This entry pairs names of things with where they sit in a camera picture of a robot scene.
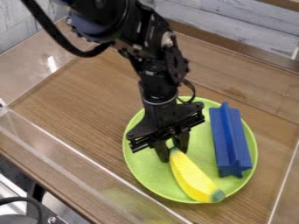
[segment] wooden table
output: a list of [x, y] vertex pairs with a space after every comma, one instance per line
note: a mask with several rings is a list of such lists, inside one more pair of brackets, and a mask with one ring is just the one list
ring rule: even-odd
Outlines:
[[[47, 39], [44, 34], [33, 38]], [[240, 76], [244, 67], [242, 63], [234, 64], [234, 59], [242, 61], [242, 58], [187, 36], [179, 35], [179, 41], [184, 53], [191, 58], [192, 72], [190, 77], [196, 82], [198, 96], [215, 102], [228, 101], [232, 107], [239, 108], [256, 136], [259, 150], [256, 173], [236, 195], [215, 205], [186, 205], [156, 196], [141, 187], [133, 178], [123, 158], [121, 141], [127, 123], [141, 108], [136, 87], [137, 77], [128, 62], [112, 49], [96, 58], [72, 60], [29, 93], [9, 105], [16, 113], [53, 134], [89, 160], [80, 159], [79, 153], [63, 149], [61, 146], [51, 145], [49, 139], [36, 142], [36, 139], [33, 141], [29, 135], [25, 136], [27, 141], [32, 141], [32, 145], [40, 147], [39, 153], [55, 161], [60, 169], [52, 169], [52, 164], [44, 163], [43, 157], [24, 150], [3, 134], [0, 134], [0, 153], [92, 222], [129, 223], [121, 221], [121, 217], [113, 215], [92, 195], [89, 186], [93, 187], [92, 189], [97, 189], [97, 184], [105, 184], [105, 179], [100, 177], [97, 167], [89, 162], [91, 160], [108, 168], [191, 222], [267, 223], [295, 153], [299, 135], [298, 124], [263, 109], [250, 106], [244, 97], [235, 100], [219, 91], [204, 87], [200, 79], [204, 70], [196, 64], [196, 55], [204, 53], [207, 61], [218, 61], [218, 66], [212, 69], [215, 73], [226, 73], [228, 67], [226, 62], [218, 60], [218, 57], [227, 54], [232, 66], [240, 71]], [[194, 49], [188, 47], [190, 43], [196, 46]], [[25, 49], [25, 47], [29, 45], [25, 43], [20, 45], [20, 49]], [[263, 65], [262, 62], [256, 61], [250, 63]], [[268, 73], [267, 68], [274, 69], [270, 65], [264, 65], [264, 74], [260, 73], [260, 77], [266, 78], [263, 75]], [[183, 89], [182, 95], [187, 94], [188, 91]], [[271, 104], [271, 98], [267, 99], [263, 95], [260, 97], [264, 97], [264, 100]]]

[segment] yellow banana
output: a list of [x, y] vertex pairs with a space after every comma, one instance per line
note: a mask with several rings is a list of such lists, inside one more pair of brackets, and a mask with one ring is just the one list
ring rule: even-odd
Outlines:
[[215, 203], [224, 200], [226, 193], [187, 155], [176, 148], [171, 150], [171, 167], [180, 188], [194, 200], [202, 203]]

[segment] blue foam block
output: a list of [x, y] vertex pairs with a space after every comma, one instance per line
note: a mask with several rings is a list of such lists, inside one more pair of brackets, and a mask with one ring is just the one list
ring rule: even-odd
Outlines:
[[219, 175], [243, 178], [243, 171], [252, 168], [248, 143], [240, 113], [227, 102], [210, 109], [210, 124], [215, 145]]

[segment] green plate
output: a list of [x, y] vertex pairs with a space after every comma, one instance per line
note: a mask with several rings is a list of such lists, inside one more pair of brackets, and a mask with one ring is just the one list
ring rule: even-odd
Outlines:
[[[250, 127], [243, 122], [247, 137], [247, 146], [250, 149], [254, 168], [248, 171], [244, 171], [243, 178], [236, 178], [234, 176], [220, 178], [219, 169], [216, 166], [210, 117], [210, 108], [218, 108], [220, 104], [215, 101], [210, 101], [202, 98], [196, 98], [195, 101], [203, 102], [206, 105], [203, 110], [206, 123], [200, 124], [191, 130], [191, 142], [187, 155], [192, 162], [210, 176], [212, 181], [219, 185], [219, 188], [224, 191], [228, 197], [246, 185], [255, 172], [258, 166], [256, 139]], [[125, 133], [136, 126], [143, 116], [144, 111], [141, 110], [131, 120], [125, 128]], [[123, 141], [123, 147], [127, 166], [133, 173], [135, 178], [144, 185], [144, 187], [147, 187], [154, 193], [167, 198], [168, 200], [191, 204], [200, 203], [199, 201], [192, 200], [183, 192], [182, 188], [176, 184], [170, 164], [164, 164], [160, 162], [154, 149], [148, 148], [133, 154], [125, 138]]]

